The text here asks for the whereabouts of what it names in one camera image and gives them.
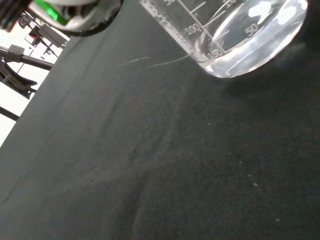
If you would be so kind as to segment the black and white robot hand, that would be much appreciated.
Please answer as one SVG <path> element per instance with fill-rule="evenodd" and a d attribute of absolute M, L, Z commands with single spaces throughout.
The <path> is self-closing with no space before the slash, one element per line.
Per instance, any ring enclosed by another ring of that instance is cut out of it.
<path fill-rule="evenodd" d="M 11 32 L 28 12 L 66 35 L 90 36 L 106 29 L 122 5 L 122 0 L 2 0 L 0 29 Z"/>

